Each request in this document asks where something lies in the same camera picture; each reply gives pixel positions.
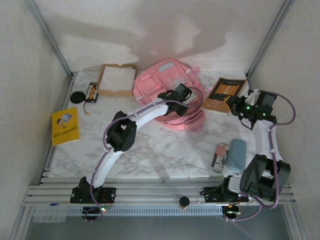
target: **cable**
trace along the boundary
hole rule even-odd
[[[109,202],[109,201],[106,199],[106,196],[105,196],[104,194],[102,194],[101,196],[102,196],[102,199],[105,201],[105,204],[104,204],[103,208],[105,208],[105,207],[107,206],[107,203],[110,204],[110,207],[112,208],[112,203]],[[89,212],[97,209],[98,207],[94,206],[94,207],[90,208],[89,210],[87,210],[87,211],[85,212],[85,215],[84,215],[84,217],[83,217],[83,219],[84,219],[85,222],[87,221],[87,216],[88,216]]]
[[[240,123],[242,124],[242,126],[246,127],[247,129],[251,130],[252,131],[252,128],[248,127],[247,125],[245,125],[243,122],[242,122],[242,119],[240,120]]]
[[[110,152],[110,150],[111,150],[111,147],[108,147],[108,146],[107,146],[107,143],[106,143],[107,133],[108,133],[109,129],[111,128],[111,126],[112,126],[113,124],[115,124],[116,122],[118,122],[118,121],[121,121],[121,120],[124,120],[124,119],[129,119],[129,118],[131,118],[131,117],[133,117],[133,116],[135,116],[135,115],[140,114],[142,111],[148,110],[148,109],[150,109],[150,108],[154,108],[154,107],[156,107],[156,106],[158,106],[158,105],[160,105],[160,104],[164,104],[164,103],[176,103],[176,104],[180,104],[181,106],[184,106],[184,107],[187,107],[187,108],[199,108],[199,107],[201,107],[201,105],[202,105],[203,102],[204,102],[204,95],[203,95],[203,93],[201,92],[201,90],[199,90],[199,89],[196,88],[196,87],[189,87],[189,89],[197,90],[197,91],[200,93],[199,96],[200,96],[201,101],[200,101],[199,104],[194,105],[194,106],[189,106],[189,105],[186,105],[186,104],[184,104],[184,103],[182,103],[182,102],[179,102],[179,101],[176,101],[176,100],[164,100],[164,101],[159,101],[159,102],[156,102],[155,104],[151,104],[151,105],[149,105],[149,106],[146,106],[146,107],[142,108],[141,110],[139,110],[139,111],[137,111],[137,112],[135,112],[135,113],[133,113],[133,114],[131,114],[131,115],[119,117],[119,118],[113,120],[113,121],[106,127],[106,129],[105,129],[104,132],[103,132],[102,142],[103,142],[103,146],[105,147],[105,149],[106,149],[107,151],[102,155],[100,161],[99,161],[98,164],[96,165],[96,167],[95,167],[95,169],[94,169],[94,172],[93,172],[93,174],[92,174],[92,177],[91,177],[91,182],[90,182],[90,187],[89,187],[90,196],[91,196],[93,202],[95,203],[95,205],[100,209],[100,212],[101,212],[101,215],[98,216],[98,217],[95,219],[95,221],[98,220],[98,219],[100,219],[100,218],[104,215],[104,213],[103,213],[103,210],[102,210],[100,204],[97,202],[97,200],[96,200],[96,198],[95,198],[95,196],[94,196],[94,194],[93,194],[93,183],[94,183],[94,179],[95,179],[95,176],[96,176],[96,174],[97,174],[97,172],[98,172],[98,169],[99,169],[100,165],[102,164],[105,156],[106,156],[106,155],[108,154],[108,152]],[[89,210],[87,211],[87,213],[88,213],[89,211],[92,211],[93,209],[96,209],[97,207],[93,207],[93,208],[89,209]]]
[[[241,198],[239,198],[239,214],[241,214],[240,203],[241,203]]]
[[[86,103],[87,103],[87,102],[85,101],[84,104],[83,104],[83,111],[85,112],[86,115],[90,115],[90,113],[88,113],[88,112],[86,111],[86,109],[85,109]]]
[[[292,116],[292,119],[290,121],[282,122],[282,123],[275,123],[275,124],[270,126],[270,128],[269,128],[270,131],[268,132],[268,136],[269,136],[270,148],[271,148],[271,150],[273,150],[274,149],[274,142],[272,140],[272,132],[271,132],[271,130],[276,126],[284,126],[284,125],[291,124],[296,119],[296,109],[295,109],[295,106],[293,105],[293,103],[288,98],[286,98],[285,96],[283,96],[283,95],[281,95],[279,93],[276,93],[276,92],[272,92],[272,91],[270,93],[275,94],[275,95],[283,98],[284,100],[286,100],[289,103],[289,105],[291,106],[292,111],[293,111],[293,116]],[[252,219],[253,217],[257,216],[260,213],[262,207],[265,207],[267,209],[274,209],[278,205],[280,190],[279,190],[279,177],[278,177],[277,159],[276,159],[276,154],[275,154],[274,151],[273,152],[271,151],[271,155],[272,155],[272,160],[273,160],[274,183],[275,183],[275,198],[274,198],[273,204],[272,205],[266,205],[258,197],[252,196],[252,198],[255,199],[260,204],[259,210],[255,214],[253,214],[251,216],[248,216],[248,217],[245,217],[245,218],[241,218],[241,219],[234,219],[234,220],[232,220],[233,222],[239,222],[239,221]]]

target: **blue eyeglass case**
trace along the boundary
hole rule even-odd
[[[241,139],[233,139],[229,146],[226,167],[237,174],[242,173],[246,167],[246,152],[246,142]]]

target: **marble surface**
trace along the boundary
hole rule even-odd
[[[72,88],[86,92],[89,82],[96,82],[98,71],[80,71]],[[244,79],[240,71],[203,71],[199,79],[205,88],[212,87],[219,77]],[[56,148],[50,166],[49,178],[83,177],[98,163],[102,152],[102,136],[118,111],[129,112],[139,107],[136,100],[127,97],[99,96],[97,103],[69,102],[68,108],[78,108],[80,140]],[[123,153],[111,168],[108,178],[134,177],[222,177],[231,174],[211,169],[211,163],[220,142],[243,139],[247,143],[246,165],[255,154],[256,144],[252,131],[243,127],[233,115],[205,111],[205,124],[200,133],[172,131],[155,121],[142,126],[132,148]]]

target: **white wall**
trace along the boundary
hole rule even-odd
[[[36,0],[72,71],[107,63],[144,70],[168,57],[246,71],[282,2]]]
[[[280,126],[277,140],[310,240],[320,239],[319,13],[320,1],[295,1],[252,79],[254,88],[281,93],[296,107],[295,122]],[[274,112],[278,122],[292,115],[282,100]]]
[[[0,2],[0,239],[40,175],[66,75],[22,0]]]

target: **cardboard box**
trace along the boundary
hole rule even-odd
[[[131,90],[124,90],[124,91],[112,91],[112,90],[106,90],[106,89],[99,89],[99,85],[101,82],[101,79],[104,74],[105,67],[112,67],[112,68],[133,68],[137,70],[137,67],[133,64],[103,64],[102,69],[100,71],[100,75],[97,82],[97,90],[98,94],[101,96],[113,96],[113,97],[133,97],[132,89]]]

